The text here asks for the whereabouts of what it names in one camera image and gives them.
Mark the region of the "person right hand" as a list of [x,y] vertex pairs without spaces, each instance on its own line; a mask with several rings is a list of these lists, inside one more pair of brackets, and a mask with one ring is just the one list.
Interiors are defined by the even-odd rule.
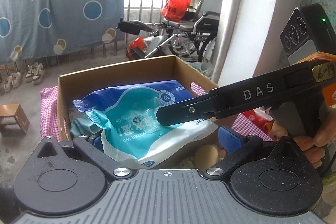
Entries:
[[335,139],[335,108],[330,107],[327,118],[322,123],[314,138],[309,136],[293,137],[315,169],[322,165],[325,150],[322,148]]

